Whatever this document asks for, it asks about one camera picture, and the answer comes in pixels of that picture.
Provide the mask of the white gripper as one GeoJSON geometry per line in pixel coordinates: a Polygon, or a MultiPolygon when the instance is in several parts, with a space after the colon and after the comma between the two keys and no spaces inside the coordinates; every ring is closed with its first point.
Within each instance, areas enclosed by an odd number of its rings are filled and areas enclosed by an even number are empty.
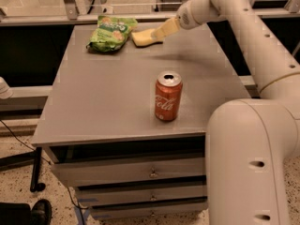
{"type": "Polygon", "coordinates": [[[151,33],[152,38],[161,39],[183,29],[190,30],[207,23],[208,0],[188,0],[170,18],[151,33]]]}

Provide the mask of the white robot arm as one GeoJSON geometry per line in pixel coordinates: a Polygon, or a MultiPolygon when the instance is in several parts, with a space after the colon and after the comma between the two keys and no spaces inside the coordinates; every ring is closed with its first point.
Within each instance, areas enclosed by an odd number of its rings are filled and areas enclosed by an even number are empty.
{"type": "Polygon", "coordinates": [[[205,138],[210,225],[290,225],[283,161],[299,153],[300,66],[250,0],[189,0],[191,26],[229,22],[259,98],[212,114],[205,138]]]}

